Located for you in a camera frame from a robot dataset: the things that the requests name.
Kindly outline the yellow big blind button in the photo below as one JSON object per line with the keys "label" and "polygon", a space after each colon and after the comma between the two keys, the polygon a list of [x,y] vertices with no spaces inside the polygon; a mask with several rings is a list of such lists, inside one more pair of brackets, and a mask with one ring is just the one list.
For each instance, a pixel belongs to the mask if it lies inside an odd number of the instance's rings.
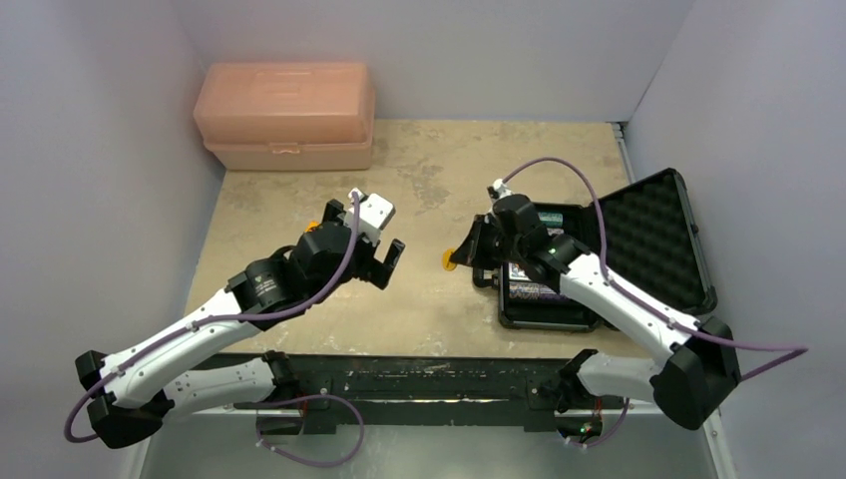
{"label": "yellow big blind button", "polygon": [[442,267],[447,271],[453,271],[458,266],[458,264],[452,258],[454,253],[455,253],[455,250],[453,248],[448,248],[442,254],[442,258],[441,258]]}

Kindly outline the green poker chip stack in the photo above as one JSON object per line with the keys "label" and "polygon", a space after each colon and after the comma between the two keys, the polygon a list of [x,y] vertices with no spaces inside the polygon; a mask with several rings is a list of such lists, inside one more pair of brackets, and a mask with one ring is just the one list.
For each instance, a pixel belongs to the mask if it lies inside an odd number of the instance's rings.
{"label": "green poker chip stack", "polygon": [[561,229],[564,226],[564,215],[557,212],[539,212],[539,219],[548,229]]}

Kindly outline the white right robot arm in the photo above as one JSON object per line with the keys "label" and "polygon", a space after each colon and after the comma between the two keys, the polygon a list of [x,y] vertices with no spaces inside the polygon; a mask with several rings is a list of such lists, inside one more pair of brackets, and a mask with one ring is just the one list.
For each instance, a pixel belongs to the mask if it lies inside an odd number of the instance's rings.
{"label": "white right robot arm", "polygon": [[495,199],[444,261],[473,268],[515,263],[529,281],[587,307],[648,352],[647,359],[579,354],[560,380],[572,405],[605,395],[649,401],[675,424],[696,430],[741,381],[727,324],[662,303],[610,271],[581,241],[550,234],[524,195]]}

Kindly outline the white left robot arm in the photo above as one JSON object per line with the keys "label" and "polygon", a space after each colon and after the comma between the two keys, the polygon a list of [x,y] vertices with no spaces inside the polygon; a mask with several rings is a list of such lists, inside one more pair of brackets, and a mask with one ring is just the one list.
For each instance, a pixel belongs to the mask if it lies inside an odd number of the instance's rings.
{"label": "white left robot arm", "polygon": [[294,245],[251,262],[207,302],[152,337],[115,353],[95,350],[75,361],[86,393],[64,426],[73,443],[100,440],[111,449],[139,443],[166,421],[225,404],[291,404],[297,380],[280,352],[203,369],[223,349],[305,314],[352,280],[383,289],[404,250],[394,240],[375,256],[396,213],[377,194],[354,189],[351,204],[327,203],[320,223]]}

